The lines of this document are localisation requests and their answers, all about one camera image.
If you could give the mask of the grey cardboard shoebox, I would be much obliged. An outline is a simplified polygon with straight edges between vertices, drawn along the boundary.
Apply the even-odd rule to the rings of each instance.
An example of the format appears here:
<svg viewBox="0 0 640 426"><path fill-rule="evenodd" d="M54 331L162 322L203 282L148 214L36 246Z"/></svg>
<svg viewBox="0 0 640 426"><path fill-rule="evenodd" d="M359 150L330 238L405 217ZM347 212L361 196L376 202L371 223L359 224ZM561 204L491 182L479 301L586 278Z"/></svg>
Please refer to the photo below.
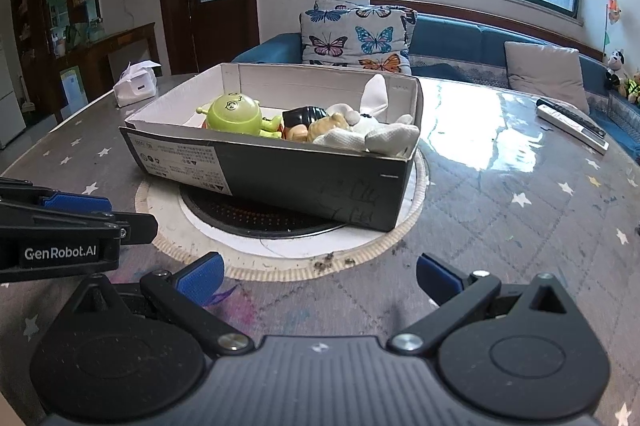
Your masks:
<svg viewBox="0 0 640 426"><path fill-rule="evenodd" d="M126 118L120 132L147 174L377 231L396 226L413 157L340 151L202 126L198 108L229 92L269 116L338 102L358 106L373 72L293 64L221 63Z"/></svg>

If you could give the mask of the butterfly print pillow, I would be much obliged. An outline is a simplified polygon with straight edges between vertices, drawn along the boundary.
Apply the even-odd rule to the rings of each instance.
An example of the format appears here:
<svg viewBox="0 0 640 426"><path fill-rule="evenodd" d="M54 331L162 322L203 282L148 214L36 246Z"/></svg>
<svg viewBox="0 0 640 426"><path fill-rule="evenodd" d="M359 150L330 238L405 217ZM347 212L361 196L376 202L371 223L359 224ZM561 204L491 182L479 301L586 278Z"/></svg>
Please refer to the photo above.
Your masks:
<svg viewBox="0 0 640 426"><path fill-rule="evenodd" d="M300 15L302 62L409 75L417 20L401 6L317 2Z"/></svg>

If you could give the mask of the black-haired boy figurine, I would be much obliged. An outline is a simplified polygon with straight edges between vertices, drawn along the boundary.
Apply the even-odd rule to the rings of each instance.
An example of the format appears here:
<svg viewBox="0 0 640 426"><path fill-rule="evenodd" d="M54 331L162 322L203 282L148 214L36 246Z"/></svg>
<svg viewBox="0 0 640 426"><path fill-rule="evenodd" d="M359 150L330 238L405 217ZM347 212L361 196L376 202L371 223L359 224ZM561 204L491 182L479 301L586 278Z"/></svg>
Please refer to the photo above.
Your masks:
<svg viewBox="0 0 640 426"><path fill-rule="evenodd" d="M284 138L294 142L306 142L309 126L327 115L326 110L318 106L303 106L283 112Z"/></svg>

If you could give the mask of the white tissue box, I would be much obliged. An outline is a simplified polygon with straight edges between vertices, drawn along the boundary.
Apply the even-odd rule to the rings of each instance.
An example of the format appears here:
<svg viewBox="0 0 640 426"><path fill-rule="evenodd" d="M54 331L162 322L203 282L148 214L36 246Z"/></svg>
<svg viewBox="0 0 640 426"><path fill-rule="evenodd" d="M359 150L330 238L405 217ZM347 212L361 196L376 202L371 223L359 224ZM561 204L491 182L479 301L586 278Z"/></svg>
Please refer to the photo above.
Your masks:
<svg viewBox="0 0 640 426"><path fill-rule="evenodd" d="M155 69L160 64L145 60L124 69L114 85L114 96L119 108L154 97L157 94Z"/></svg>

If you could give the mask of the dark wooden sideboard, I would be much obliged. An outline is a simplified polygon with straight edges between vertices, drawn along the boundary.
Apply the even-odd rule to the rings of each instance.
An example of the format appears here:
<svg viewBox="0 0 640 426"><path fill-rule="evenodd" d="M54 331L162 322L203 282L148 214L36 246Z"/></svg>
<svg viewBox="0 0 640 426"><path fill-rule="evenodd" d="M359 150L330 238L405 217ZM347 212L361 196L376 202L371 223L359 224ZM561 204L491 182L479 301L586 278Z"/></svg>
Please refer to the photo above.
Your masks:
<svg viewBox="0 0 640 426"><path fill-rule="evenodd" d="M126 30L104 28L100 0L10 0L11 20L22 76L18 107L27 126L111 90L120 71L116 53L137 60L140 50L156 61L154 24Z"/></svg>

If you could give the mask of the wall pennant decoration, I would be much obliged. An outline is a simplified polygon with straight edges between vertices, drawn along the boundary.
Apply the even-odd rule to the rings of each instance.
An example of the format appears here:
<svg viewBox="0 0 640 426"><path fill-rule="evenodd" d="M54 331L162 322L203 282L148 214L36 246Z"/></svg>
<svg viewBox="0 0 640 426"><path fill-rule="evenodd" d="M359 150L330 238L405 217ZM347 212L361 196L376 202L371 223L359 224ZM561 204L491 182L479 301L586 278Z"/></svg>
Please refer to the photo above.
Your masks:
<svg viewBox="0 0 640 426"><path fill-rule="evenodd" d="M610 26L616 24L620 20L620 5L617 0L607 0L605 5L605 22L604 22L604 35L603 35L603 52L606 51L606 47L611 41L608 30Z"/></svg>

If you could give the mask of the white remote control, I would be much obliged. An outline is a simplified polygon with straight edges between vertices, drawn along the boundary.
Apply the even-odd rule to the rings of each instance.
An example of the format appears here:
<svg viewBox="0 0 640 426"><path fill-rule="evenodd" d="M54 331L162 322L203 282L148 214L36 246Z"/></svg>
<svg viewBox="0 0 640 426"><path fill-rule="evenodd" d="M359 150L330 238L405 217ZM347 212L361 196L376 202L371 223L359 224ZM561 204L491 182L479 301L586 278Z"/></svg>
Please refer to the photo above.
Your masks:
<svg viewBox="0 0 640 426"><path fill-rule="evenodd" d="M555 127L562 129L570 136L578 139L586 146L604 155L608 152L608 142L605 138L600 137L598 134L587 128L585 125L572 120L570 117L561 114L554 108L542 104L536 106L537 116L552 124Z"/></svg>

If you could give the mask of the tan peanut toy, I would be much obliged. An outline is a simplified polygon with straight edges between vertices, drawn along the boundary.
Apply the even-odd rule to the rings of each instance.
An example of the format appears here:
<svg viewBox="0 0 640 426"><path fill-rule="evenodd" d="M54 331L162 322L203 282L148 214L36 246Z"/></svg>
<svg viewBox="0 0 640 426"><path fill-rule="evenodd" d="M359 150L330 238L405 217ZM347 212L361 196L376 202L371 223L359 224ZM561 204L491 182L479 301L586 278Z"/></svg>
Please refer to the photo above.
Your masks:
<svg viewBox="0 0 640 426"><path fill-rule="evenodd" d="M314 142L322 134L327 134L332 129L349 130L349 124L341 113L324 116L320 120L315 120L307 128L307 142Z"/></svg>

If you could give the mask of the beige cushion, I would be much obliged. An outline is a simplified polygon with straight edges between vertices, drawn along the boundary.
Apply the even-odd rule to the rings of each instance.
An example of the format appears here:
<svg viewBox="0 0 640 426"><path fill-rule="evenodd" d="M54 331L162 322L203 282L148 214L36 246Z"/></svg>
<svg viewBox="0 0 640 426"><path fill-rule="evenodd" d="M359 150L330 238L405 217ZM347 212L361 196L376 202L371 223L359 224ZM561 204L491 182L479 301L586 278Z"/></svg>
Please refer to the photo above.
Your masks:
<svg viewBox="0 0 640 426"><path fill-rule="evenodd" d="M560 100L589 114L577 49L505 42L504 52L512 89Z"/></svg>

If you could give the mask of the green round alien toy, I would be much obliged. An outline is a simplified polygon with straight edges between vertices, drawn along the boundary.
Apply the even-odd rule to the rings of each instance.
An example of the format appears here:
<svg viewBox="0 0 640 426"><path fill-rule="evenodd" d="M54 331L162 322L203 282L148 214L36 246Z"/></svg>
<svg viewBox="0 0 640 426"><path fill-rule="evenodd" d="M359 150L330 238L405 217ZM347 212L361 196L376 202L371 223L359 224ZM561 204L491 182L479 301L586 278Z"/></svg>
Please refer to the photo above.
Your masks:
<svg viewBox="0 0 640 426"><path fill-rule="evenodd" d="M221 94L209 104L199 106L195 113L205 116L203 126L210 130L282 138L282 116L265 118L259 102L240 92Z"/></svg>

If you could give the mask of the panda plush toy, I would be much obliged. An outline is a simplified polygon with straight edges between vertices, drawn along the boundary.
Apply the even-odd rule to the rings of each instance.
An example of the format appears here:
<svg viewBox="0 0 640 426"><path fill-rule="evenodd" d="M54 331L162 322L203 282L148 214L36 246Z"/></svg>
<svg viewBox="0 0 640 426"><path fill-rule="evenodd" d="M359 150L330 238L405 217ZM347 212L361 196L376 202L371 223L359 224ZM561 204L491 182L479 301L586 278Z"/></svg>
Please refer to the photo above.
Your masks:
<svg viewBox="0 0 640 426"><path fill-rule="evenodd" d="M624 64L624 50L615 50L605 63L604 86L606 90L616 90L621 96L627 97L629 76L625 71Z"/></svg>

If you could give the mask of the blue sofa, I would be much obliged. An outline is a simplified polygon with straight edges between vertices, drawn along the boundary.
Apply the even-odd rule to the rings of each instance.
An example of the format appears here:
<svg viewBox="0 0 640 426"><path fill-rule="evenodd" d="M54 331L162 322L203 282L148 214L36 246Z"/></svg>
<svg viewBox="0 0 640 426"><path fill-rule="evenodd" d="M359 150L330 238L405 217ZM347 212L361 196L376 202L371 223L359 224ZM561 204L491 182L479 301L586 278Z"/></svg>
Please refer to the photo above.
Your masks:
<svg viewBox="0 0 640 426"><path fill-rule="evenodd" d="M506 42L540 45L527 35L485 24L417 14L408 58L413 74L508 89ZM579 57L590 117L633 159L639 159L639 108L605 88L603 64Z"/></svg>

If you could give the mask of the white plush rabbit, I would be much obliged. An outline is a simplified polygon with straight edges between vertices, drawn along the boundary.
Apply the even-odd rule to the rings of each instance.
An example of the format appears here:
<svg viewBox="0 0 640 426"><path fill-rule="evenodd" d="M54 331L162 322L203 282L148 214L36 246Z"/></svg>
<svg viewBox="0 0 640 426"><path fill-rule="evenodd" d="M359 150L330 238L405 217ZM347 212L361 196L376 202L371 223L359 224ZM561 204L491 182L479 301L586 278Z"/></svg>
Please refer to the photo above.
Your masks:
<svg viewBox="0 0 640 426"><path fill-rule="evenodd" d="M386 108L386 81L382 74L375 74L364 86L359 111L346 103L331 105L326 110L328 115L341 113L349 124L349 130L335 128L310 143L388 157L408 156L418 142L420 130L410 114L401 115L393 123L379 122L376 116Z"/></svg>

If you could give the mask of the plush toys pile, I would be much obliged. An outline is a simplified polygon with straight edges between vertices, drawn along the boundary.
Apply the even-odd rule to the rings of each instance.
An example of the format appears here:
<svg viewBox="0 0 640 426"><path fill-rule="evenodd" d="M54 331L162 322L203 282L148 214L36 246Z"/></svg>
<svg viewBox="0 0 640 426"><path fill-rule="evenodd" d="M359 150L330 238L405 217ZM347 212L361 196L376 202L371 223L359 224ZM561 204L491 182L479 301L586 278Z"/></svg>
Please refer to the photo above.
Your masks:
<svg viewBox="0 0 640 426"><path fill-rule="evenodd" d="M618 93L623 96L629 103L640 104L640 73L622 79L618 86Z"/></svg>

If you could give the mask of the black remote control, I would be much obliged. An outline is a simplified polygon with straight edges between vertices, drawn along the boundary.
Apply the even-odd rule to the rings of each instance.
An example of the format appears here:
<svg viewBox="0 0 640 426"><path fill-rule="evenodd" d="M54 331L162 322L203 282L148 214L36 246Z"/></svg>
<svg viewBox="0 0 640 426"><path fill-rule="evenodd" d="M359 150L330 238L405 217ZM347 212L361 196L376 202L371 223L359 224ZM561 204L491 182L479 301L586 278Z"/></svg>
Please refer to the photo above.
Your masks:
<svg viewBox="0 0 640 426"><path fill-rule="evenodd" d="M588 120L586 116L579 115L577 112L573 111L571 108L567 108L566 106L550 101L545 98L539 98L536 101L537 106L548 106L548 108L552 108L556 112L563 114L564 116L574 120L575 123L582 125L585 128L588 128L594 134L597 134L599 137L605 137L605 131L600 128L597 124L593 123L591 120Z"/></svg>

